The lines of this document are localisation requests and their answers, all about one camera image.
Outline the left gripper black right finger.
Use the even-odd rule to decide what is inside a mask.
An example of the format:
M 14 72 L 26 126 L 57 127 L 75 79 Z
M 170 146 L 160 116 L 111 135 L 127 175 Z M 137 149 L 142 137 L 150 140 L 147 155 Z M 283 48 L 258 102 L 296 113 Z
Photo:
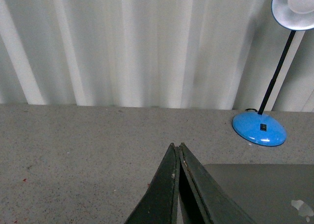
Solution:
M 218 185 L 181 143 L 180 206 L 185 224 L 254 224 L 255 221 Z

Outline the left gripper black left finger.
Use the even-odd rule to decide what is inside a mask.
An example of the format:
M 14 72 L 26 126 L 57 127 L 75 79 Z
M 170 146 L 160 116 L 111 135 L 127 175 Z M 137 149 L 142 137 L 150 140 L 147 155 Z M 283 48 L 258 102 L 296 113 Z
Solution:
M 127 224 L 175 224 L 180 179 L 179 149 L 171 143 Z

